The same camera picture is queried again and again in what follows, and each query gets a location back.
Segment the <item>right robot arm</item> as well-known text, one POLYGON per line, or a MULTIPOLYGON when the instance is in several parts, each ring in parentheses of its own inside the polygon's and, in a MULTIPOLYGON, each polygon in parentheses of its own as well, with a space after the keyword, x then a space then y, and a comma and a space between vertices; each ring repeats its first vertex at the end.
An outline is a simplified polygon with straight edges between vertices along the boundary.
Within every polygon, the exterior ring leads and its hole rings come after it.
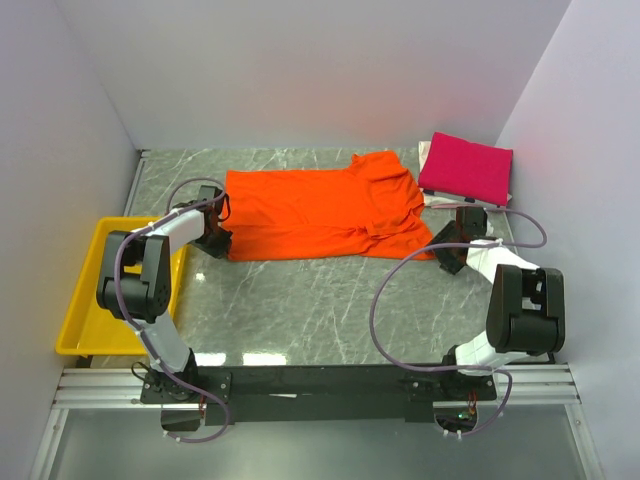
POLYGON ((491 284, 485 328, 454 346, 439 374, 444 395, 460 399, 474 377, 530 357, 562 349, 566 337, 564 276, 556 268, 531 263, 515 245, 489 232, 488 210, 454 204, 455 218, 430 241, 439 267, 450 275, 468 267, 491 284))

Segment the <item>yellow plastic tray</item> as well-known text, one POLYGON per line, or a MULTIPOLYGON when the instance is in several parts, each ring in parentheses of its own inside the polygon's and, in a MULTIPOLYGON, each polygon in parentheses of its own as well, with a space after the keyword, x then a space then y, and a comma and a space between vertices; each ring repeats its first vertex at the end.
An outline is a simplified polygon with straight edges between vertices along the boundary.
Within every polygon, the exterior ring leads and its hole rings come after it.
POLYGON ((98 305, 96 290, 108 234, 135 231, 154 220, 153 217, 104 217, 98 221, 58 335, 58 354, 87 357, 146 353, 130 326, 98 305))

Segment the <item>orange t shirt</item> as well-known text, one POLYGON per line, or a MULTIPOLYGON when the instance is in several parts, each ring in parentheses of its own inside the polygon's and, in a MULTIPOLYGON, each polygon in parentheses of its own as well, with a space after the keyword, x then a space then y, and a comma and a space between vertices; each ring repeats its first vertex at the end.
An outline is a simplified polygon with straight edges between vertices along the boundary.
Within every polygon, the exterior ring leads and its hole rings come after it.
POLYGON ((230 171, 235 262, 364 256, 402 259, 433 238, 422 192, 392 151, 332 170, 230 171))

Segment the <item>folded magenta t shirt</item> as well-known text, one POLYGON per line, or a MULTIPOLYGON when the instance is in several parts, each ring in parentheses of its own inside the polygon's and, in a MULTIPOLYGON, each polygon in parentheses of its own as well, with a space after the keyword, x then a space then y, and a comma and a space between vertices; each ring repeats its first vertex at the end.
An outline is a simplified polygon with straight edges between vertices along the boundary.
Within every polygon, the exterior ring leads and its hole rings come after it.
POLYGON ((418 185, 430 195, 449 195, 506 207, 511 199, 513 151, 436 132, 418 144, 418 185))

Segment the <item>aluminium frame rail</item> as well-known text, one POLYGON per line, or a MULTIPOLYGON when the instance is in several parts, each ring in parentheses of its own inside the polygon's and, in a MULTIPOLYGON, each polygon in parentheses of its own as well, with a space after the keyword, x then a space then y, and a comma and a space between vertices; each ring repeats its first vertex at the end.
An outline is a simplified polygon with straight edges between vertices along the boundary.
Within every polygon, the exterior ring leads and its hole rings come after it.
MULTIPOLYGON (((581 397, 568 365, 508 365, 513 377, 508 406, 578 405, 581 397)), ((52 407, 56 410, 193 409, 194 403, 144 404, 143 383, 123 368, 65 369, 52 407)))

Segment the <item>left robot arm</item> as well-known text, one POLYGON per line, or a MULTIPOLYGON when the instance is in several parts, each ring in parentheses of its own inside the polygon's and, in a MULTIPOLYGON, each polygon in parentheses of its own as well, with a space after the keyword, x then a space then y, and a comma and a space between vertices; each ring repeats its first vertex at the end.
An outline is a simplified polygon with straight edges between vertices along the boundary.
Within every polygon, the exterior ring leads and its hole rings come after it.
POLYGON ((130 327, 151 368, 166 375, 164 389, 179 402, 197 395, 200 378, 193 351, 169 312, 171 257, 192 245, 222 259, 232 245, 232 233, 222 227, 231 215, 229 194, 217 180, 200 180, 204 184, 195 199, 171 206, 141 228, 107 235, 96 288, 98 306, 130 327))

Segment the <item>black base beam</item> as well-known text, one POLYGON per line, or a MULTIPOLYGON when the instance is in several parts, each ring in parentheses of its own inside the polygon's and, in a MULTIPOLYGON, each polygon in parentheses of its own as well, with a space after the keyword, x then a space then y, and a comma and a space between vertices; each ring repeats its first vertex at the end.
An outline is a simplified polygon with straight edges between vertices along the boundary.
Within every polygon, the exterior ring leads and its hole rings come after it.
POLYGON ((394 365, 200 366, 196 385, 222 400, 231 421, 402 419, 432 423, 437 402, 492 401, 489 376, 418 373, 394 365))

